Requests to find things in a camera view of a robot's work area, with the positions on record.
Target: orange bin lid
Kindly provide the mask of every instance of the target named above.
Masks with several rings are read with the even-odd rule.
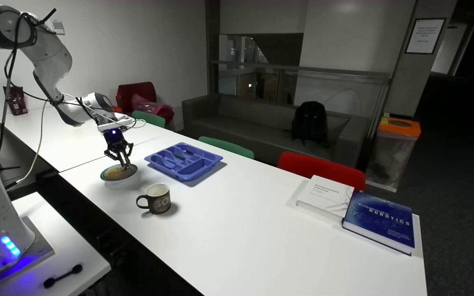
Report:
[[[416,121],[383,117],[378,127],[380,131],[419,137],[422,132],[420,124]]]

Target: white book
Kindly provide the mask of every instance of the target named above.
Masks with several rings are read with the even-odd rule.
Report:
[[[352,186],[312,176],[295,204],[341,224],[353,192]]]

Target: mug handle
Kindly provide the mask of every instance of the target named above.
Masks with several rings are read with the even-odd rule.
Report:
[[[146,198],[145,195],[140,195],[139,197],[137,197],[137,206],[138,206],[139,208],[144,208],[144,209],[148,210],[148,209],[150,208],[149,204],[147,204],[147,206],[140,206],[140,205],[138,204],[138,201],[139,201],[140,199],[144,199],[144,198]]]

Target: book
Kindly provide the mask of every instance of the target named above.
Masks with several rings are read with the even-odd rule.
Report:
[[[352,186],[312,176],[295,204],[341,224],[353,192]]]
[[[407,255],[414,249],[412,210],[401,204],[355,192],[342,226]]]

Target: coffee mug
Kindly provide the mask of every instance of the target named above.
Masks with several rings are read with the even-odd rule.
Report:
[[[147,206],[139,205],[139,200],[146,199]],[[137,197],[139,208],[149,209],[152,214],[162,214],[171,207],[170,188],[164,183],[155,183],[145,189],[145,194]]]

